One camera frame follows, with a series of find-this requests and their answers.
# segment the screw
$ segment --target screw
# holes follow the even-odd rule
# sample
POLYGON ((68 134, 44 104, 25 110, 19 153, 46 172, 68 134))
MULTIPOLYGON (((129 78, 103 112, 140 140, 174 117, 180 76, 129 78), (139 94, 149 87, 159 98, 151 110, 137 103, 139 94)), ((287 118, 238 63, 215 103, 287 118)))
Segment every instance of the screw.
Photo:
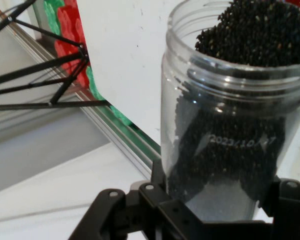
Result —
POLYGON ((118 193, 116 191, 112 191, 109 193, 109 196, 114 198, 114 197, 118 196, 118 193))
POLYGON ((295 189, 295 188, 298 187, 298 184, 296 184, 296 183, 293 182, 293 181, 289 181, 289 182, 287 182, 286 184, 287 184, 290 188, 293 188, 293 189, 295 189))
POLYGON ((145 186, 145 189, 147 190, 153 190, 155 187, 153 185, 147 185, 145 186))

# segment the black tripod leg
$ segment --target black tripod leg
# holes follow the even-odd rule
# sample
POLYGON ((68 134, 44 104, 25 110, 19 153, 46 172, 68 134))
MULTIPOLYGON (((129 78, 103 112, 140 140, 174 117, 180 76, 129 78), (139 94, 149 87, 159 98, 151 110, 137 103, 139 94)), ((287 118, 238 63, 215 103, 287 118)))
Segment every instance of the black tripod leg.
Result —
POLYGON ((65 64, 65 63, 68 63, 68 62, 71 62, 73 60, 77 60, 80 58, 82 58, 82 54, 80 52, 77 52, 77 53, 74 53, 74 54, 71 54, 68 56, 63 56, 63 57, 56 58, 56 59, 53 59, 50 61, 39 63, 34 66, 29 66, 29 67, 26 67, 26 68, 23 68, 23 69, 20 69, 17 71, 9 72, 7 74, 0 76, 0 84, 9 82, 9 81, 17 79, 17 78, 21 78, 26 75, 30 75, 30 74, 42 71, 45 69, 60 66, 62 64, 65 64))
POLYGON ((80 47, 80 46, 81 46, 81 43, 79 43, 79 42, 72 41, 72 40, 67 39, 67 38, 65 38, 65 37, 63 37, 63 36, 59 36, 59 35, 57 35, 57 34, 54 34, 53 32, 44 30, 44 29, 42 29, 42 28, 40 28, 40 27, 33 26, 33 25, 31 25, 31 24, 28 24, 28 23, 26 23, 26 22, 20 21, 20 20, 18 20, 18 19, 15 19, 14 22, 15 22, 16 24, 20 24, 20 25, 23 25, 23 26, 25 26, 25 27, 27 27, 27 28, 36 30, 36 31, 38 31, 38 32, 40 32, 40 33, 42 33, 42 34, 44 34, 44 35, 47 35, 47 36, 49 36, 49 37, 52 37, 52 38, 54 38, 54 39, 58 39, 58 40, 63 41, 63 42, 65 42, 65 43, 74 45, 74 46, 76 46, 76 47, 80 47))
POLYGON ((107 189, 99 193, 82 220, 69 237, 69 240, 109 240, 127 239, 115 237, 110 228, 113 214, 117 209, 124 209, 126 195, 119 189, 107 189))
POLYGON ((29 83, 21 86, 8 87, 8 88, 0 89, 0 95, 14 93, 17 91, 22 91, 27 89, 39 88, 39 87, 53 85, 53 84, 59 84, 59 83, 63 83, 65 80, 68 80, 68 78, 65 77, 60 79, 47 80, 43 82, 29 83))
POLYGON ((61 98, 61 96, 67 91, 67 89, 71 86, 71 84, 76 80, 79 73, 85 68, 87 65, 87 62, 85 60, 81 61, 78 66, 73 70, 72 74, 68 77, 68 80, 66 80, 61 87, 58 89, 58 91, 54 94, 54 96, 50 100, 50 104, 54 105, 58 102, 58 100, 61 98))
POLYGON ((15 20, 20 14, 22 14, 28 7, 35 3, 36 0, 27 0, 24 4, 17 7, 7 18, 0 22, 0 31, 8 26, 13 20, 15 20))
POLYGON ((0 111, 16 111, 28 109, 64 109, 64 108, 85 108, 85 107, 101 107, 110 106, 110 103, 103 101, 66 101, 58 102, 51 105, 47 102, 39 103, 21 103, 21 104, 0 104, 0 111))

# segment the black metal stand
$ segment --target black metal stand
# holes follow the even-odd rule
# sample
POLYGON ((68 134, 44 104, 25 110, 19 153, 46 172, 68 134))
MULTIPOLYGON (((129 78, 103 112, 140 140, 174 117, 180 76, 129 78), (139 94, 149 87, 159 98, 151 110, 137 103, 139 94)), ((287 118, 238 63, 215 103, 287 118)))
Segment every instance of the black metal stand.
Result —
POLYGON ((276 179, 262 208, 273 223, 201 222, 165 192, 164 172, 155 162, 150 183, 127 195, 119 189, 99 193, 70 240, 125 240, 142 231, 148 240, 300 240, 300 182, 276 179))
POLYGON ((62 64, 70 63, 74 60, 80 60, 79 64, 75 67, 71 74, 68 77, 61 79, 46 79, 42 82, 38 83, 29 83, 26 85, 20 85, 15 87, 3 88, 0 89, 0 95, 8 94, 12 92, 28 90, 32 88, 39 88, 43 86, 53 85, 53 84, 62 84, 51 100, 47 103, 24 103, 24 104, 1 104, 0 111, 8 111, 8 110, 25 110, 25 109, 51 109, 51 108, 74 108, 74 107, 91 107, 91 106, 108 106, 110 105, 107 101, 80 101, 80 102, 59 102, 59 99, 63 96, 63 94, 67 91, 67 89, 71 86, 71 84, 77 79, 77 76, 85 69, 87 64, 89 63, 89 55, 88 51, 84 44, 80 42, 75 42, 70 39, 67 39, 63 36, 59 36, 47 30, 41 29, 39 27, 33 26, 26 22, 20 21, 17 17, 22 14, 28 7, 34 4, 36 0, 26 0, 24 3, 15 7, 15 10, 2 19, 0 22, 0 31, 3 30, 6 26, 11 23, 16 23, 19 25, 23 25, 27 28, 38 31, 42 34, 50 36, 54 39, 63 41, 70 45, 73 45, 78 48, 77 53, 73 53, 67 56, 59 57, 47 62, 39 63, 33 66, 29 66, 17 71, 9 72, 7 74, 0 76, 0 84, 37 73, 42 70, 48 70, 54 67, 59 67, 62 64))

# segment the plastic jar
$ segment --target plastic jar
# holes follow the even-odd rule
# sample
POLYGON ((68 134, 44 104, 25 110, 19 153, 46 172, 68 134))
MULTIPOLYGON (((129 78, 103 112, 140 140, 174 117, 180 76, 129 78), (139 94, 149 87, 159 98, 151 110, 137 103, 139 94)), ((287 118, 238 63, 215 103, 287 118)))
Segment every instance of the plastic jar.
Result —
POLYGON ((195 51, 229 5, 179 4, 162 60, 167 192, 203 221, 252 219, 300 123, 300 65, 251 67, 195 51))

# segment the black metal clamp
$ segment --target black metal clamp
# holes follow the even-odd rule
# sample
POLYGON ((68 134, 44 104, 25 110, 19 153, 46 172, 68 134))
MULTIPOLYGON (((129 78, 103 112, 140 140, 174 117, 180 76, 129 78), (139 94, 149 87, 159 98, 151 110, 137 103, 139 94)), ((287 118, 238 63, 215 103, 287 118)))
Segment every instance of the black metal clamp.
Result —
POLYGON ((295 180, 274 181, 262 205, 273 223, 203 223, 163 186, 162 166, 155 162, 151 182, 138 190, 100 192, 69 239, 125 240, 142 231, 148 240, 300 240, 300 182, 295 180))

